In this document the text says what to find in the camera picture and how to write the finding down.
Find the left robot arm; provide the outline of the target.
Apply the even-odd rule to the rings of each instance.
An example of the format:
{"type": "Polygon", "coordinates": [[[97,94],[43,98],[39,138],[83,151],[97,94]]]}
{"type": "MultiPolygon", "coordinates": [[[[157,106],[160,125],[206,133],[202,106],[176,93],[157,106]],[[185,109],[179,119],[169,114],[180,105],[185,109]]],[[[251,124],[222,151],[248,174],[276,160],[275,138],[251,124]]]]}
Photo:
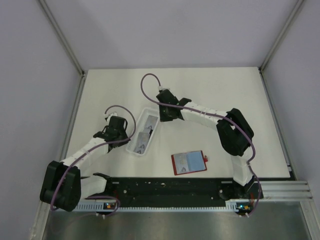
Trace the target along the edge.
{"type": "Polygon", "coordinates": [[[39,199],[52,209],[73,211],[81,199],[94,194],[109,198],[114,191],[103,173],[85,175],[100,157],[114,148],[126,145],[130,139],[126,133],[128,122],[115,113],[106,118],[107,125],[93,135],[90,141],[64,160],[48,164],[39,199]]]}

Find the red leather card holder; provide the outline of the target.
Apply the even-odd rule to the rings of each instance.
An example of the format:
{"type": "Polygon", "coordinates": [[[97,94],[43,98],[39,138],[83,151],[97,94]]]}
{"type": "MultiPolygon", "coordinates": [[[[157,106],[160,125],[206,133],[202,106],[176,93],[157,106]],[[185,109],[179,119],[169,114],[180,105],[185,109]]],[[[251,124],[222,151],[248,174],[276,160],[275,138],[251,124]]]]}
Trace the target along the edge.
{"type": "Polygon", "coordinates": [[[171,163],[175,176],[204,172],[207,170],[206,163],[208,162],[208,158],[204,155],[202,150],[198,151],[190,151],[184,153],[177,153],[171,155],[171,163]],[[186,158],[189,171],[183,174],[177,174],[176,163],[175,160],[178,158],[186,158]]]}

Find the white plastic basket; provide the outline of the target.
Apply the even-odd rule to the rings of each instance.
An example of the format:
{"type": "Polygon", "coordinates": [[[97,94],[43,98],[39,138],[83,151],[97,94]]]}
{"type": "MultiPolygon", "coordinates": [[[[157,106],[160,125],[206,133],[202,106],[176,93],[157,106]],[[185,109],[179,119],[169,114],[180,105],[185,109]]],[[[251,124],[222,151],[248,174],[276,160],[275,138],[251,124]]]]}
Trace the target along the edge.
{"type": "Polygon", "coordinates": [[[138,157],[144,156],[151,145],[159,122],[160,114],[157,109],[144,108],[137,120],[136,132],[126,146],[126,151],[138,157]]]}

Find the silver card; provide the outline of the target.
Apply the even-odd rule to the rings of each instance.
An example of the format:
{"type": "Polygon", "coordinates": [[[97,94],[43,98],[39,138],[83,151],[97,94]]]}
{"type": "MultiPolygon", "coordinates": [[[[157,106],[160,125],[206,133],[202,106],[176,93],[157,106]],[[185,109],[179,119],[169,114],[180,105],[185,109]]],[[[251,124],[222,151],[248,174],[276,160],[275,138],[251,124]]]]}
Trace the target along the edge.
{"type": "Polygon", "coordinates": [[[188,161],[185,157],[177,158],[175,160],[175,167],[177,174],[184,174],[189,171],[188,161]]]}

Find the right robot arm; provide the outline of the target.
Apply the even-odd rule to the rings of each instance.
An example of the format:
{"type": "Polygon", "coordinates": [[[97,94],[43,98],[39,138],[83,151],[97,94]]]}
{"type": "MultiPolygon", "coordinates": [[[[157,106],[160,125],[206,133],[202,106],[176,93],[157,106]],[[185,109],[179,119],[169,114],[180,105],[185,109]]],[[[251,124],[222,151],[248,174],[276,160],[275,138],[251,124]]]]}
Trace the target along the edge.
{"type": "Polygon", "coordinates": [[[218,111],[194,103],[191,99],[177,99],[169,89],[161,89],[159,101],[161,122],[176,119],[197,123],[217,131],[222,148],[231,155],[233,192],[245,198],[252,191],[255,181],[251,161],[256,156],[252,139],[254,132],[240,110],[218,111]]]}

